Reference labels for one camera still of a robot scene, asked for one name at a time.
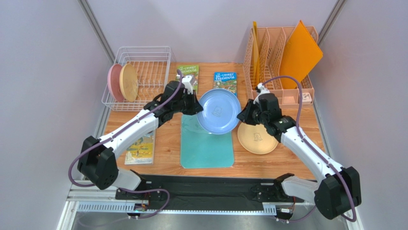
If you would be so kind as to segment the yellow bear plate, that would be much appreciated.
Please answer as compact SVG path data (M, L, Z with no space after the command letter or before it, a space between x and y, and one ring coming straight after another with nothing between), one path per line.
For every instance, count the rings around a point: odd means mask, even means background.
M276 149L279 142L267 133L263 125L248 125L241 123L238 127L238 140L247 151L264 155Z

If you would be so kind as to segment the blue plate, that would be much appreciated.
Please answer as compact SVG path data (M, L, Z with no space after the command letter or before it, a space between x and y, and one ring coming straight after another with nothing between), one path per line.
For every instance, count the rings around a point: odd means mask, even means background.
M240 102L235 94L225 89L212 89L200 100L203 111L197 115L200 126L208 133L222 135L231 132L239 120Z

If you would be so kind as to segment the tan plate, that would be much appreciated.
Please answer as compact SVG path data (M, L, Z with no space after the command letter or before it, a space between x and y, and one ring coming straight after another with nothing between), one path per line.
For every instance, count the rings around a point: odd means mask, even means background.
M120 90L128 102L134 102L138 96L138 74L132 64L124 65L119 77Z

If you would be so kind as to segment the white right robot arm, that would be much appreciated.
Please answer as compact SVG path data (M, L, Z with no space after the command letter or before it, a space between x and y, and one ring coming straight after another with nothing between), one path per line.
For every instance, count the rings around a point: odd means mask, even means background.
M345 168L318 148L292 117L283 115L273 93L249 99L238 114L247 125L262 125L267 133L290 149L312 172L316 181L300 179L292 173L274 180L283 197L297 197L314 204L327 219L342 216L350 222L357 220L356 207L361 204L361 185L358 171Z

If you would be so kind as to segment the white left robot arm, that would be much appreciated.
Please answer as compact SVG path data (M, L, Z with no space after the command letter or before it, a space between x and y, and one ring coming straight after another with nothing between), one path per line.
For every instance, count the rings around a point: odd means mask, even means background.
M169 82L164 92L146 104L130 121L100 138L86 138L82 153L74 161L78 171L91 181L89 186L100 190L110 186L136 190L142 178L136 172L119 168L117 159L145 134L170 121L174 114L196 115L203 111L193 83L194 80L187 77Z

